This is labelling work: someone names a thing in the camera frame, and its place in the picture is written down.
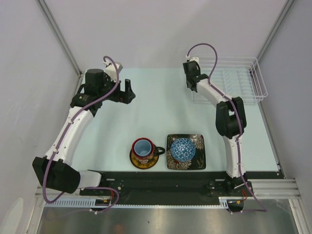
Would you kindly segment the white wire dish rack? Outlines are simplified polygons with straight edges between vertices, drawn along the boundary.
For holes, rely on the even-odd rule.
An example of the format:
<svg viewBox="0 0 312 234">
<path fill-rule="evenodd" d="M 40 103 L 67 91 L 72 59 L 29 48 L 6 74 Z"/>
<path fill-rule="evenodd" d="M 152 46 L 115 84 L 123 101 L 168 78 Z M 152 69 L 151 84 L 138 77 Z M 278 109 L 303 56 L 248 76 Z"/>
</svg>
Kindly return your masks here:
<svg viewBox="0 0 312 234">
<path fill-rule="evenodd" d="M 255 105 L 268 95 L 266 85 L 255 57 L 197 57 L 201 72 L 209 75 L 211 83 L 232 97 L 241 97 L 246 105 Z"/>
</svg>

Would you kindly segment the light blue cup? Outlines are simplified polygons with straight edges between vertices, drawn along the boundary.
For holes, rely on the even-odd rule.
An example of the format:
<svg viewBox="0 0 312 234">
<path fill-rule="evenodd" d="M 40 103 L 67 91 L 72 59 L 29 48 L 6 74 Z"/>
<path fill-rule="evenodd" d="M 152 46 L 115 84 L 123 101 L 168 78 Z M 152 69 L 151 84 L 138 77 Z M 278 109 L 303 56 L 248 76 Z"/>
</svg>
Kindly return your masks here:
<svg viewBox="0 0 312 234">
<path fill-rule="evenodd" d="M 146 139 L 139 139 L 134 144 L 134 152 L 139 157 L 147 157 L 152 151 L 151 143 Z"/>
</svg>

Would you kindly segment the blue triangle pattern bowl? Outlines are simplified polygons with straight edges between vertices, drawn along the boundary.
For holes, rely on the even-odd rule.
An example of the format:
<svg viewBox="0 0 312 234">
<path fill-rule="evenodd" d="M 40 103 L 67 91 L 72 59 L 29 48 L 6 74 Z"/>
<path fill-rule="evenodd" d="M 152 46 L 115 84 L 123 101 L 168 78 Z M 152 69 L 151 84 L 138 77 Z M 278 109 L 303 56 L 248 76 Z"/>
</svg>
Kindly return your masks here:
<svg viewBox="0 0 312 234">
<path fill-rule="evenodd" d="M 189 138 L 179 138 L 170 147 L 172 157 L 179 162 L 193 159 L 196 154 L 196 146 Z"/>
</svg>

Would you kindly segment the black square floral plate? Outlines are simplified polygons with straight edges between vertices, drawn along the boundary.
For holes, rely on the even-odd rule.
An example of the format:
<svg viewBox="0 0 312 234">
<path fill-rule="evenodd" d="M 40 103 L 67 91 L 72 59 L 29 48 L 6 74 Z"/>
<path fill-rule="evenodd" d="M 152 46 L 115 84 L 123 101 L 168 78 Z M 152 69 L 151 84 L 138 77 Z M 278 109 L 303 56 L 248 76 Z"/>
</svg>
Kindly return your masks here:
<svg viewBox="0 0 312 234">
<path fill-rule="evenodd" d="M 169 170 L 204 170 L 206 168 L 206 154 L 203 135 L 167 135 L 166 165 Z"/>
</svg>

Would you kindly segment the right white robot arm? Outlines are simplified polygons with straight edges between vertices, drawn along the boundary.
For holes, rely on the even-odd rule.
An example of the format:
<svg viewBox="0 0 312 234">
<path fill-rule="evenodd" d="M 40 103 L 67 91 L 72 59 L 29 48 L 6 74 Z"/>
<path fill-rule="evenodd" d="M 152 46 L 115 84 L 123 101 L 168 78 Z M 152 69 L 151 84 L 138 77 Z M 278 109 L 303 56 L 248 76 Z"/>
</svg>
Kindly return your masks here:
<svg viewBox="0 0 312 234">
<path fill-rule="evenodd" d="M 244 103 L 240 97 L 230 97 L 203 74 L 199 63 L 189 59 L 183 63 L 187 87 L 204 96 L 216 109 L 215 126 L 223 137 L 226 150 L 225 191 L 237 195 L 247 184 L 242 160 L 241 138 L 247 126 Z"/>
</svg>

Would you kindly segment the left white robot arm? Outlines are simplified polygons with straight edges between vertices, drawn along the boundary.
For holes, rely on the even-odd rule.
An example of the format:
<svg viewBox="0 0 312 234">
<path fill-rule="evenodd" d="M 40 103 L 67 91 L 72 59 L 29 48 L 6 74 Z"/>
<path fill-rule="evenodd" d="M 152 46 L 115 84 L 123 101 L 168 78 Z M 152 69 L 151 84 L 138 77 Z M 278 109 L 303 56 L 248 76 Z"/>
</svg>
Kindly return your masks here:
<svg viewBox="0 0 312 234">
<path fill-rule="evenodd" d="M 119 71 L 114 68 L 88 69 L 82 84 L 70 103 L 69 114 L 57 139 L 43 157 L 32 163 L 43 188 L 72 194 L 76 189 L 90 187 L 97 195 L 104 194 L 108 183 L 97 171 L 77 171 L 72 168 L 73 156 L 78 143 L 98 109 L 106 100 L 129 104 L 136 97 L 129 79 L 124 80 L 121 90 Z"/>
</svg>

